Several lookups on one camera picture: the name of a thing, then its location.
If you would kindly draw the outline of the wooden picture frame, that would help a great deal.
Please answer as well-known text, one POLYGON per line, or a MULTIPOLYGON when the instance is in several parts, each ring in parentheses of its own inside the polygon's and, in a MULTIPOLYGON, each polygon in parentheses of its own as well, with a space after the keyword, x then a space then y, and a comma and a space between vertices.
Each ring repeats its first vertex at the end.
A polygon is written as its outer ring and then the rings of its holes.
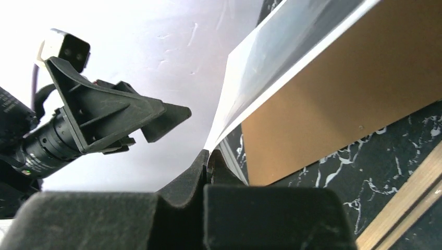
POLYGON ((357 238, 358 249, 390 249, 441 197, 441 144, 357 238))

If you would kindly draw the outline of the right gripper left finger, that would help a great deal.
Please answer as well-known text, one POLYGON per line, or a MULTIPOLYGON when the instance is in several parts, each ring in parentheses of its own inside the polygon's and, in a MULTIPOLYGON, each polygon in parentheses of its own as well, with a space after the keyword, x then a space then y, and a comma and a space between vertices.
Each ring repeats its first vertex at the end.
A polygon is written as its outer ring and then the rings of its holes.
POLYGON ((154 193, 36 193, 1 249, 202 249, 208 156, 154 193))

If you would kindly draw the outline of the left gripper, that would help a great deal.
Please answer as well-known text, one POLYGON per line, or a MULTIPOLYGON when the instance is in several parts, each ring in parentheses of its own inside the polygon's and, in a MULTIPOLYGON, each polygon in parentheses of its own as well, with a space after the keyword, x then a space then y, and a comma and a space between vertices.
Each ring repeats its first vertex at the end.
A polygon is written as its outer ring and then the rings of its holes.
POLYGON ((61 58, 45 65, 64 105, 21 143, 25 176, 50 176, 87 154, 128 151, 129 134, 166 111, 159 99, 92 84, 61 58))

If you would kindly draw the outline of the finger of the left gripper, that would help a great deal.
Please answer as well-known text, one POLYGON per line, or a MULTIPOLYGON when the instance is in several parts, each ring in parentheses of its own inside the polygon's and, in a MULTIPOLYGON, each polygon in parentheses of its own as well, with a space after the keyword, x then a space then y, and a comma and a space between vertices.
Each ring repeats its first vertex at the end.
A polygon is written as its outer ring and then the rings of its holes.
MULTIPOLYGON (((118 91, 139 94, 129 83, 124 81, 120 81, 117 84, 112 84, 106 81, 96 80, 95 85, 118 91)), ((192 115, 192 112, 188 107, 170 103, 163 103, 163 105, 166 109, 165 112, 141 128, 141 131, 148 143, 158 141, 192 115)))

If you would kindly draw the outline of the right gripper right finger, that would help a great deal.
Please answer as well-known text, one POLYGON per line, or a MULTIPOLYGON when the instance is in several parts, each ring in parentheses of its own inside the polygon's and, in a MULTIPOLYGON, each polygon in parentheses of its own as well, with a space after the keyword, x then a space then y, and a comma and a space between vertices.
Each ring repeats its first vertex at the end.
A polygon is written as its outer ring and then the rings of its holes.
POLYGON ((356 249, 338 196, 313 187, 245 186, 219 150, 203 189, 206 249, 356 249))

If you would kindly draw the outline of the brown cardboard backing board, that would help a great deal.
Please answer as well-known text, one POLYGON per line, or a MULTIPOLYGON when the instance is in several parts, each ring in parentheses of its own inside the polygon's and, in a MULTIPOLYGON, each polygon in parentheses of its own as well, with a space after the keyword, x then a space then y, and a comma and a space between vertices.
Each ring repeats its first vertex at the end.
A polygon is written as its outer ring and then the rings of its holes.
POLYGON ((441 99, 441 1, 380 1, 253 112, 249 183, 272 184, 441 99))

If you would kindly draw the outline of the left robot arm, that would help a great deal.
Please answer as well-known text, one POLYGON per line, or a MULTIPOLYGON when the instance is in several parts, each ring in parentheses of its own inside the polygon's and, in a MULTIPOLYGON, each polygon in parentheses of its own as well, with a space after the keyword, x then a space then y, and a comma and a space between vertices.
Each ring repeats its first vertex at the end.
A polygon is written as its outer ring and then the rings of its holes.
POLYGON ((142 96, 124 82, 89 81, 51 57, 52 84, 30 109, 1 89, 1 218, 11 219, 49 177, 81 156, 127 152, 141 130, 153 143, 189 119, 190 108, 142 96))

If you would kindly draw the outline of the landscape photo print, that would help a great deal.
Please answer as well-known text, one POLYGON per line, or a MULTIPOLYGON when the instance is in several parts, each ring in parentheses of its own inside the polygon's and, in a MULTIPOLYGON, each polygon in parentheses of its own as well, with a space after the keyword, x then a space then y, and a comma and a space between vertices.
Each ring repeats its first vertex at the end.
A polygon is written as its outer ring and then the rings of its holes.
POLYGON ((218 108, 204 148, 212 151, 375 4, 282 1, 229 54, 218 108))

